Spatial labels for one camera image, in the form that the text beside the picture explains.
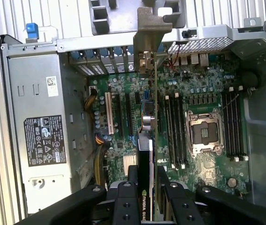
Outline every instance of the white pcie slot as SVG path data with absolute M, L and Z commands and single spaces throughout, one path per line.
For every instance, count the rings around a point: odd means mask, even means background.
M 110 135 L 112 135 L 112 134 L 114 134 L 114 130 L 113 130 L 112 103 L 111 103 L 111 93 L 110 92 L 105 92 L 105 99 L 106 99 L 108 133 Z

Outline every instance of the motherboard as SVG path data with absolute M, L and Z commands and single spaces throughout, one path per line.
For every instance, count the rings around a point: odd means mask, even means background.
M 155 157 L 170 180 L 191 191 L 205 184 L 238 196 L 249 191 L 238 68 L 237 58 L 210 54 L 208 67 L 164 65 L 157 71 Z M 136 134 L 144 104 L 153 95 L 152 82 L 139 73 L 89 78 L 89 89 L 98 96 L 93 104 L 96 140 L 111 143 L 104 163 L 107 186 L 126 180 L 128 166 L 136 164 Z

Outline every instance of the green circuit board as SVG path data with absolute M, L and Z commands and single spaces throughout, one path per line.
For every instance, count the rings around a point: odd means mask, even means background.
M 185 112 L 192 110 L 194 113 L 211 113 L 215 108 L 221 112 L 223 105 L 220 93 L 226 85 L 238 82 L 236 70 L 239 66 L 239 60 L 225 60 L 224 55 L 210 55 L 209 60 L 209 68 L 185 66 L 175 71 L 167 67 L 160 68 L 157 82 L 161 100 L 163 101 L 164 96 L 177 92 L 184 97 L 183 109 Z M 143 99 L 145 92 L 149 91 L 149 83 L 148 79 L 140 78 L 138 73 L 89 78 L 89 86 L 96 88 L 99 98 L 103 99 L 105 92 L 112 93 L 113 121 L 117 123 L 119 118 L 122 121 L 123 135 L 119 129 L 116 129 L 115 134 L 108 135 L 106 106 L 104 100 L 97 99 L 93 110 L 99 112 L 98 124 L 100 127 L 98 125 L 98 128 L 95 128 L 95 133 L 111 142 L 111 148 L 106 157 L 109 184 L 126 179 L 123 156 L 136 154 L 137 139 L 136 135 L 129 135 L 125 93 L 130 96 L 133 134 L 136 134 L 141 126 L 141 105 L 136 102 L 136 95 L 138 94 L 140 99 Z M 116 102 L 117 95 L 119 95 L 121 108 Z M 191 104 L 194 98 L 202 97 L 210 98 L 213 101 L 204 104 L 204 106 Z M 228 193 L 234 193 L 234 189 L 227 185 L 227 180 L 233 177 L 238 180 L 236 188 L 241 193 L 247 193 L 248 162 L 231 162 L 226 156 L 226 149 L 219 156 L 215 153 L 200 153 L 196 158 L 192 158 L 190 152 L 187 152 L 189 166 L 185 169 L 173 169 L 170 164 L 166 115 L 163 104 L 159 107 L 161 131 L 155 142 L 156 157 L 158 165 L 164 167 L 170 180 L 184 182 L 191 191 L 194 191 L 198 185 L 208 184 Z M 242 130 L 243 135 L 246 135 L 244 122 L 242 122 Z

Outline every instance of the cpu socket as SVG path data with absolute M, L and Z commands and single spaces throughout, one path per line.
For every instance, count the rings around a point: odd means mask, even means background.
M 189 149 L 193 158 L 199 153 L 215 152 L 221 155 L 223 150 L 222 120 L 218 109 L 212 113 L 186 115 Z

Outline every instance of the power supply label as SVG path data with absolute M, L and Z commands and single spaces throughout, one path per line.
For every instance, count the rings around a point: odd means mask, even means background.
M 29 166 L 66 163 L 61 115 L 24 121 Z

